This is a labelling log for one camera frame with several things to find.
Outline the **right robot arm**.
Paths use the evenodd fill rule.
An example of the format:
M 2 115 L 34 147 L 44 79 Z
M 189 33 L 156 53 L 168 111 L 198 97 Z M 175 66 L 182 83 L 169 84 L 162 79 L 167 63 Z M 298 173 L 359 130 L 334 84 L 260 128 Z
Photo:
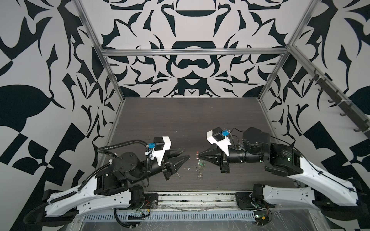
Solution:
M 230 172 L 230 164 L 262 163 L 265 171 L 298 183 L 295 188 L 255 184 L 251 193 L 236 194 L 237 205 L 242 210 L 305 207 L 342 221 L 370 216 L 357 180 L 330 174 L 292 145 L 273 143 L 268 133 L 251 127 L 243 132 L 239 143 L 234 143 L 230 131 L 215 128 L 207 132 L 207 140 L 211 147 L 199 153 L 198 158 L 217 165 L 222 173 Z

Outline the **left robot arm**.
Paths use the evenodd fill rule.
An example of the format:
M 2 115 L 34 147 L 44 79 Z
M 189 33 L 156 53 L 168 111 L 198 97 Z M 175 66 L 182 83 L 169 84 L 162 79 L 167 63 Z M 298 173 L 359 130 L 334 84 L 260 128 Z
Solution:
M 184 149 L 166 150 L 163 160 L 141 161 L 126 152 L 97 169 L 80 185 L 66 191 L 47 190 L 43 204 L 23 219 L 28 225 L 63 226 L 74 218 L 104 209 L 131 210 L 145 205 L 144 181 L 163 173 L 166 180 L 190 159 Z

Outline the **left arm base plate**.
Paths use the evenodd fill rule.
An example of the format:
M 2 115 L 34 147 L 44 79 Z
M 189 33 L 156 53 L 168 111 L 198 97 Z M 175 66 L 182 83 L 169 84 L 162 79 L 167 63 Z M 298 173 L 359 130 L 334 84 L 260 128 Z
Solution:
M 159 194 L 158 193 L 144 193 L 144 202 L 140 209 L 154 209 L 158 206 Z

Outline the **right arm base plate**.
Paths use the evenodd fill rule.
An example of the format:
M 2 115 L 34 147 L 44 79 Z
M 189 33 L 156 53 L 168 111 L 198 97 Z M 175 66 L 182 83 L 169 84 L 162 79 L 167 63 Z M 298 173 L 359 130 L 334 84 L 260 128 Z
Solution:
M 260 207 L 257 198 L 253 193 L 235 193 L 237 206 L 241 210 L 254 210 Z

